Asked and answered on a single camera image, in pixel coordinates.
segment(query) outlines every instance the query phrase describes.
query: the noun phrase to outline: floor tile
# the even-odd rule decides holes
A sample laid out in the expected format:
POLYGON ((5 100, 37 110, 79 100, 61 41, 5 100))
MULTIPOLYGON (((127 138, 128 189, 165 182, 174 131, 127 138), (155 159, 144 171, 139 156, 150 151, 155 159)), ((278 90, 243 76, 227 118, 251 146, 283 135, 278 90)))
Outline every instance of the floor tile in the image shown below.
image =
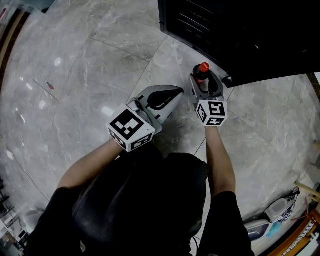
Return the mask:
POLYGON ((102 42, 86 42, 66 81, 52 127, 49 163, 58 180, 109 139, 109 117, 127 102, 147 64, 102 42))
POLYGON ((23 213, 30 209, 45 209, 48 204, 28 175, 23 172, 12 152, 0 137, 0 176, 4 181, 3 192, 10 196, 15 211, 23 213))
POLYGON ((271 142, 280 125, 294 77, 282 77, 235 87, 228 109, 271 142))
POLYGON ((131 97, 137 96, 145 88, 156 85, 172 85, 184 89, 184 97, 171 116, 163 124, 163 130, 154 137, 154 142, 165 154, 187 152, 195 154, 205 139, 205 130, 198 119, 190 97, 189 74, 195 65, 209 62, 211 70, 223 77, 224 71, 192 48, 178 40, 167 37, 152 58, 131 97))
POLYGON ((312 168, 312 165, 316 164, 320 155, 319 149, 315 145, 315 142, 320 141, 320 116, 317 109, 316 106, 313 107, 310 124, 304 136, 304 142, 299 148, 293 165, 293 169, 301 174, 308 172, 312 168))
POLYGON ((98 0, 69 1, 68 4, 71 4, 68 8, 54 8, 52 12, 60 13, 55 20, 49 22, 50 14, 42 15, 23 28, 12 56, 19 62, 19 71, 28 71, 56 99, 60 98, 66 78, 89 34, 112 6, 110 2, 98 0))
MULTIPOLYGON (((250 189, 256 183, 255 177, 258 179, 257 174, 253 172, 256 171, 256 165, 266 154, 268 144, 250 126, 231 112, 228 113, 228 119, 223 126, 219 128, 219 133, 232 162, 237 183, 238 206, 242 217, 245 218, 261 204, 261 199, 256 197, 256 193, 252 194, 250 189)), ((206 154, 205 141, 195 156, 204 161, 206 154)))
POLYGON ((294 85, 301 96, 301 100, 308 114, 310 115, 310 110, 313 109, 313 106, 320 112, 320 102, 308 76, 306 74, 294 76, 294 85))
POLYGON ((247 198, 251 201, 259 200, 260 211, 264 211, 281 194, 294 188, 295 181, 308 168, 306 154, 314 152, 309 136, 310 117, 306 113, 302 97, 301 93, 292 88, 270 147, 250 176, 247 198))
POLYGON ((110 10, 115 0, 56 0, 46 12, 41 23, 44 27, 87 28, 91 32, 110 10))
POLYGON ((48 146, 58 101, 26 76, 10 82, 14 90, 1 109, 6 121, 5 145, 19 167, 50 198, 56 183, 48 168, 48 146))
POLYGON ((160 31, 157 0, 121 0, 90 37, 149 61, 166 36, 160 31))

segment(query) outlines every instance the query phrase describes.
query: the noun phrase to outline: person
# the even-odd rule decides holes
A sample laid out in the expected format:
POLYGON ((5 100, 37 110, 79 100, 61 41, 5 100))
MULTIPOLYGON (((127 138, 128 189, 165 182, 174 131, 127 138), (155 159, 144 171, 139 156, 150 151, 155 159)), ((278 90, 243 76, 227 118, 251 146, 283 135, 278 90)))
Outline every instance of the person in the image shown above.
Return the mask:
POLYGON ((216 127, 205 127, 205 135, 207 164, 188 153, 163 158, 152 142, 127 153, 113 139, 77 161, 29 236, 26 255, 188 256, 202 226, 207 178, 211 206, 197 255, 254 255, 231 160, 216 127))

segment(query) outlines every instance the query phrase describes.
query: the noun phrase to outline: plastic bottle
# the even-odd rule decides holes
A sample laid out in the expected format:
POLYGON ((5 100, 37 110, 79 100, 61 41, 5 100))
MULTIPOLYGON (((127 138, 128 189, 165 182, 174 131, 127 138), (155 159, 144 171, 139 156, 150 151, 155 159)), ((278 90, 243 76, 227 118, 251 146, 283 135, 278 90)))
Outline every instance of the plastic bottle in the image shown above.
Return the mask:
POLYGON ((196 65, 192 71, 195 81, 198 84, 203 83, 209 76, 209 72, 208 72, 209 70, 210 70, 210 66, 206 62, 203 62, 201 65, 196 65))

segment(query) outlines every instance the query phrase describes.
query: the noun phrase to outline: black appliance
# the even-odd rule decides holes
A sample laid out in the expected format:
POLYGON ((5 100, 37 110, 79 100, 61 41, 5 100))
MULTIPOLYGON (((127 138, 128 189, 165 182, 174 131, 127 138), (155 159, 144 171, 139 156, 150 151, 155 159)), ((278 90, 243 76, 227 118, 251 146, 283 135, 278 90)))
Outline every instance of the black appliance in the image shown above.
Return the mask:
POLYGON ((158 0, 161 31, 227 72, 227 87, 320 72, 319 1, 158 0))

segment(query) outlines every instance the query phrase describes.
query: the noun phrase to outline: red bottle cap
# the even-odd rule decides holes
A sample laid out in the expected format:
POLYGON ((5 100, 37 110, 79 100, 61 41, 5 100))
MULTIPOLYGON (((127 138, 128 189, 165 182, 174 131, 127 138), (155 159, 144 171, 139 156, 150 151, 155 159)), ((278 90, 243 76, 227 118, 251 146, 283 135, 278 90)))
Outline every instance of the red bottle cap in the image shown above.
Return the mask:
POLYGON ((206 63, 206 62, 204 62, 204 63, 202 63, 201 65, 200 65, 200 71, 202 71, 202 72, 208 72, 209 71, 209 69, 210 69, 210 66, 209 66, 209 64, 208 63, 206 63))

